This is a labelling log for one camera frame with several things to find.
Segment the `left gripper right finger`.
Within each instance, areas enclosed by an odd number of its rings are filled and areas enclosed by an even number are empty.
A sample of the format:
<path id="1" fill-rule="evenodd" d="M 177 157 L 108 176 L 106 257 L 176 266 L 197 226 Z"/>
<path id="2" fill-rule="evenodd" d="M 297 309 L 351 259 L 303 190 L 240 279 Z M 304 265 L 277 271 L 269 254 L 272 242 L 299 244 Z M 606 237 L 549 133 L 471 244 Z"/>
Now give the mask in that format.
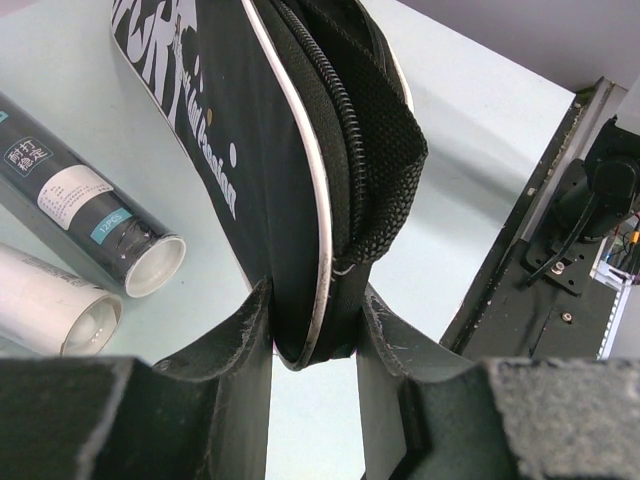
<path id="1" fill-rule="evenodd" d="M 364 294 L 357 346 L 368 479 L 635 479 L 639 364 L 464 359 Z"/>

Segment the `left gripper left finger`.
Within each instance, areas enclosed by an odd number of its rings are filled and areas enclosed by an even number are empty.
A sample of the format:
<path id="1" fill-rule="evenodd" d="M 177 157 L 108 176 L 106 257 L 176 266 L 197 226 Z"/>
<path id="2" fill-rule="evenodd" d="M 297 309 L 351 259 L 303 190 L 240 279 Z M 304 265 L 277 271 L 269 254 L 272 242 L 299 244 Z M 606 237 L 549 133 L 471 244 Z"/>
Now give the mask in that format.
<path id="1" fill-rule="evenodd" d="M 261 479 L 272 286 L 154 365 L 134 357 L 5 359 L 5 479 Z"/>

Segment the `white shuttlecock tube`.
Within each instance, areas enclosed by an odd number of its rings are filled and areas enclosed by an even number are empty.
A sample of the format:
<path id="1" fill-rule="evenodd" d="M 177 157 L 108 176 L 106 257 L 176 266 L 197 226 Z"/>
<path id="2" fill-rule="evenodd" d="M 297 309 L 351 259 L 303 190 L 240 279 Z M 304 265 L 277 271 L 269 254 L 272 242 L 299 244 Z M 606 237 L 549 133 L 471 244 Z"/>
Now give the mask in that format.
<path id="1" fill-rule="evenodd" d="M 43 355 L 94 355 L 111 339 L 122 310 L 118 295 L 1 246 L 3 337 Z"/>

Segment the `black shuttlecock tube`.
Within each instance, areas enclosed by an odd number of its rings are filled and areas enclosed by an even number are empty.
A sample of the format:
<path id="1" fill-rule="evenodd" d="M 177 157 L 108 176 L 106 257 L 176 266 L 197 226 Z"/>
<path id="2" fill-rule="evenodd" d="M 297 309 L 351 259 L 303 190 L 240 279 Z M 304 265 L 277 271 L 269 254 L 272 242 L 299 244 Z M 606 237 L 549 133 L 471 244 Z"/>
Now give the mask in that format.
<path id="1" fill-rule="evenodd" d="M 186 243 L 6 95 L 1 179 L 132 298 L 177 272 Z"/>

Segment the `black racket cover front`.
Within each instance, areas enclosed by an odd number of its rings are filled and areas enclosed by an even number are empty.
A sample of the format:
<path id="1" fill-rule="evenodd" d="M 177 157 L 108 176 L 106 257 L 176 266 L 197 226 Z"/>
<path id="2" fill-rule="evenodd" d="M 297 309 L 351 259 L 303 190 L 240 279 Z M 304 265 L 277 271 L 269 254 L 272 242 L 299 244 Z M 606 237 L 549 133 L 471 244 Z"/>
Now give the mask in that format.
<path id="1" fill-rule="evenodd" d="M 349 356 L 372 265 L 427 142 L 360 1 L 116 1 L 111 32 L 199 174 L 274 340 L 301 370 Z"/>

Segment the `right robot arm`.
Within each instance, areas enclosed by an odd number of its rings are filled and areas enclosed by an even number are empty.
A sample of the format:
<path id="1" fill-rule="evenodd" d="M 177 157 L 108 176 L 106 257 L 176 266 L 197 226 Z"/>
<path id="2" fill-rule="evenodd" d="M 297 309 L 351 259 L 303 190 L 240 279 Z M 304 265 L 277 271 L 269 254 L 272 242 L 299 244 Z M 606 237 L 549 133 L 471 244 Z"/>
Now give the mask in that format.
<path id="1" fill-rule="evenodd" d="M 639 212 L 639 134 L 622 125 L 619 114 L 600 129 L 586 158 L 576 161 L 581 178 L 556 191 L 531 243 L 559 242 L 525 280 L 530 287 L 551 271 L 577 242 L 594 243 Z"/>

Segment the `light green table mat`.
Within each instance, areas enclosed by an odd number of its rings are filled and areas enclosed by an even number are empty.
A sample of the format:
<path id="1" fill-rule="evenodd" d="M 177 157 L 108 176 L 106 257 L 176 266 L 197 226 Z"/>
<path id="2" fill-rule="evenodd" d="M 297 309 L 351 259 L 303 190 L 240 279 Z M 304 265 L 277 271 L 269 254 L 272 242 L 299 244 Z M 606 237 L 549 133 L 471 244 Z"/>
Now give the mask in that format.
<path id="1" fill-rule="evenodd" d="M 371 273 L 401 318 L 439 340 L 572 94 L 396 1 L 367 10 L 413 95 L 429 155 L 407 223 Z M 158 292 L 129 299 L 108 355 L 156 362 L 231 315 L 248 286 L 209 196 L 116 48 L 107 1 L 5 1 L 1 90 L 187 244 Z M 354 359 L 273 364 L 266 475 L 357 479 L 365 469 Z"/>

